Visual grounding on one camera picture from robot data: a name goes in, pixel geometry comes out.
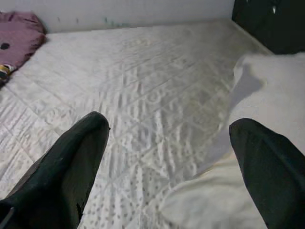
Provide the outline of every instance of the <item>white mattress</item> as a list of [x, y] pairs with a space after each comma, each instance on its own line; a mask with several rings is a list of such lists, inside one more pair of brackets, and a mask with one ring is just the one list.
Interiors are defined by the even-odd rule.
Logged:
[[111, 133], [81, 229], [174, 228], [164, 195], [216, 160], [233, 67], [262, 52], [231, 21], [49, 34], [0, 90], [0, 197], [90, 111]]

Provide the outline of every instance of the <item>black dot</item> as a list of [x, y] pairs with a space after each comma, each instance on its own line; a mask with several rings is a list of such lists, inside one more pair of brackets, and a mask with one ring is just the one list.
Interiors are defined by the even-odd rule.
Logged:
[[5, 49], [8, 49], [9, 47], [10, 47], [10, 44], [8, 44], [8, 43], [3, 43], [3, 44], [0, 46], [0, 49], [5, 50]]

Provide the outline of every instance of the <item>mattress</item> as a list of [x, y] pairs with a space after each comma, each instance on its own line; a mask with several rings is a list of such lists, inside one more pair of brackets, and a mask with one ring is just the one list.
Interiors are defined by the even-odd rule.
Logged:
[[90, 111], [110, 138], [81, 229], [176, 228], [163, 197], [221, 155], [233, 67], [264, 52], [230, 20], [55, 33], [0, 90], [0, 197]]

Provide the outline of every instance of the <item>pink cloth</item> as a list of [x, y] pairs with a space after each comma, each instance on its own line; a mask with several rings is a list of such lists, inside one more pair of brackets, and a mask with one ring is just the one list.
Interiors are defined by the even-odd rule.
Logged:
[[0, 13], [0, 46], [8, 43], [8, 49], [0, 49], [0, 64], [15, 69], [26, 62], [45, 40], [45, 29], [31, 12]]

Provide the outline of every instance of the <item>black furniture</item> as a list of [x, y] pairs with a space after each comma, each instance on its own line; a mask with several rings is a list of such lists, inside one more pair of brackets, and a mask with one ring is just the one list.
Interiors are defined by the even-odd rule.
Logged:
[[0, 229], [76, 229], [108, 134], [98, 112], [65, 132], [0, 201]]
[[230, 126], [244, 183], [269, 229], [305, 228], [305, 156], [252, 119]]
[[275, 54], [305, 51], [304, 0], [235, 0], [232, 19]]

